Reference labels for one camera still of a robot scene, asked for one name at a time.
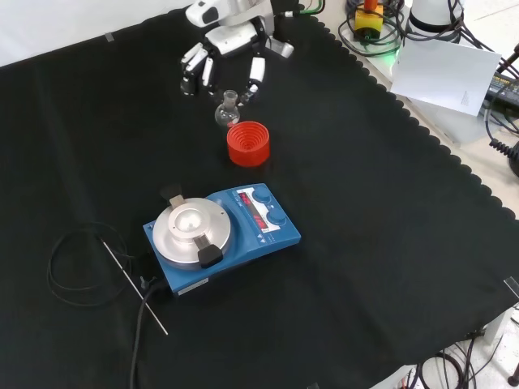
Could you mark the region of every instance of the electronic equipment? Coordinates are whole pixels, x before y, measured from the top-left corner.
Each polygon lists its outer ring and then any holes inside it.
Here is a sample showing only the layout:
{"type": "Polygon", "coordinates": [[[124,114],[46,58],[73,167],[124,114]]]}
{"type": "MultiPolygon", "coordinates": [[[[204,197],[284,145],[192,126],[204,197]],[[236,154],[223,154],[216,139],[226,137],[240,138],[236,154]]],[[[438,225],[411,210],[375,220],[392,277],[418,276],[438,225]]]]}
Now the electronic equipment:
{"type": "MultiPolygon", "coordinates": [[[[490,87],[488,88],[486,99],[491,101],[502,87],[510,84],[513,81],[513,78],[496,72],[494,77],[492,77],[492,81],[490,82],[490,87]]],[[[519,85],[515,85],[511,88],[505,88],[495,98],[494,104],[496,107],[501,106],[519,112],[519,85]]]]}
{"type": "Polygon", "coordinates": [[[265,184],[169,202],[144,232],[176,295],[301,239],[265,184]]]}

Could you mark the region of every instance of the yellow device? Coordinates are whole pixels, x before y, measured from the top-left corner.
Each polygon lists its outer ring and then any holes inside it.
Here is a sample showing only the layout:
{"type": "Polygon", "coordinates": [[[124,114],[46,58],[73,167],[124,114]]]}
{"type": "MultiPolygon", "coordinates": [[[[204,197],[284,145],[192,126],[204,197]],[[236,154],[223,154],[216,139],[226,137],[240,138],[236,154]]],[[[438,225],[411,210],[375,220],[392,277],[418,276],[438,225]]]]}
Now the yellow device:
{"type": "MultiPolygon", "coordinates": [[[[382,15],[384,6],[378,5],[373,11],[382,15]]],[[[365,38],[379,39],[383,21],[378,15],[367,14],[364,11],[357,10],[355,12],[354,30],[365,38]]]]}

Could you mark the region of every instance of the black cloth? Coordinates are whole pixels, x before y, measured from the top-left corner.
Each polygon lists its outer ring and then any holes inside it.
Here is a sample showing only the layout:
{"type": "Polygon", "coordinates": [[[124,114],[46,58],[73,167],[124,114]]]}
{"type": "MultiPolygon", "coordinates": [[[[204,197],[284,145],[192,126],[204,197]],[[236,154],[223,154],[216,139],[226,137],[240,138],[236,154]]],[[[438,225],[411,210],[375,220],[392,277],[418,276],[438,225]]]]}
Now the black cloth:
{"type": "MultiPolygon", "coordinates": [[[[148,320],[141,387],[368,388],[514,303],[513,214],[322,25],[282,27],[294,56],[266,53],[242,110],[270,131],[258,169],[229,162],[207,96],[179,92],[179,58],[203,35],[181,11],[0,70],[2,388],[127,385],[133,290],[77,310],[46,290],[45,269],[84,221],[146,252],[142,224],[171,182],[186,197],[265,182],[302,240],[155,305],[170,335],[148,320]]],[[[242,91],[250,61],[219,61],[221,87],[242,91]]],[[[111,272],[92,245],[60,257],[63,282],[111,272]]]]}

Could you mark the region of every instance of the red silicone ring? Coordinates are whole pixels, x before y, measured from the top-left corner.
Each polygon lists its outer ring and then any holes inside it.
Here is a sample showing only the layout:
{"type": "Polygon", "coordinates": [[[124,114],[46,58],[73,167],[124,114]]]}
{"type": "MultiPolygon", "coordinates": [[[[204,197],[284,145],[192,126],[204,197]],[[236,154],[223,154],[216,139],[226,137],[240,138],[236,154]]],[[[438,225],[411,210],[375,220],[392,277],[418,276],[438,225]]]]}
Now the red silicone ring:
{"type": "Polygon", "coordinates": [[[245,168],[259,166],[270,156],[268,130],[257,122],[241,122],[227,133],[229,157],[245,168]]]}

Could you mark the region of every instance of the white cylinder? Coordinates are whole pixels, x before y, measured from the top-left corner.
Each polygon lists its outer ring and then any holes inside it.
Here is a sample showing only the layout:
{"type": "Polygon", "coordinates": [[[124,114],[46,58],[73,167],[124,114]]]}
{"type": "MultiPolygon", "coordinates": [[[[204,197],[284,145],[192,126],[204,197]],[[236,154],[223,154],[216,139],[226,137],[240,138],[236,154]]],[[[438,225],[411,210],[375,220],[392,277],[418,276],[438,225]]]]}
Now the white cylinder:
{"type": "MultiPolygon", "coordinates": [[[[465,0],[460,0],[454,8],[456,17],[461,15],[465,0]]],[[[451,23],[451,14],[448,9],[448,0],[414,0],[411,13],[420,22],[433,26],[446,26],[451,23]]]]}

